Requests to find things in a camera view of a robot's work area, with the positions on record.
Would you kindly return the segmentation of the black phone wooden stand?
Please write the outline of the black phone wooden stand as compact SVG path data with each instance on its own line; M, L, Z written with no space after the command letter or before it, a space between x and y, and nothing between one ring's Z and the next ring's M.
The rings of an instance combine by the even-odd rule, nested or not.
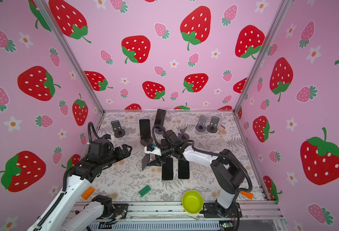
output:
M140 136L141 140L150 140L151 139L151 127L149 119L140 119L139 120Z

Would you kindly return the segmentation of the grey round phone stand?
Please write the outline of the grey round phone stand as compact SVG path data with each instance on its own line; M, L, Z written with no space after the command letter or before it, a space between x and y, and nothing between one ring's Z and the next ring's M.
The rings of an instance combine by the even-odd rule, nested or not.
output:
M201 115L198 119L197 125L195 127L196 131L204 132L207 129L206 123L208 118L204 115Z

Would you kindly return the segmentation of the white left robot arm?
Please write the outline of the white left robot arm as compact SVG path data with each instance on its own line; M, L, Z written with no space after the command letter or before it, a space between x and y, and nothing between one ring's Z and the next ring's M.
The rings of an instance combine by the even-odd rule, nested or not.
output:
M133 148L123 144L114 147L110 140L96 139L89 145L87 155L75 166L65 171L63 186L44 213L29 227L30 231L83 231L98 218L114 224L124 217L115 209L112 199L97 195L80 213L65 221L78 199L87 192L92 182L103 170L130 157Z

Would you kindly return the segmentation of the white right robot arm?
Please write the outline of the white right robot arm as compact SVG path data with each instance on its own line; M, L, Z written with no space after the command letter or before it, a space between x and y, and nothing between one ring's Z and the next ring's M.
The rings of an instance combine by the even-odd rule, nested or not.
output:
M152 142L143 142L145 157L142 169L146 166L164 168L171 157L209 167L221 192L213 208L204 208L200 213L206 217L240 216L237 198L241 192L250 193L253 186L248 171L230 150L211 152L196 148L194 140L181 141L172 130L164 131L161 142L156 137L153 139Z

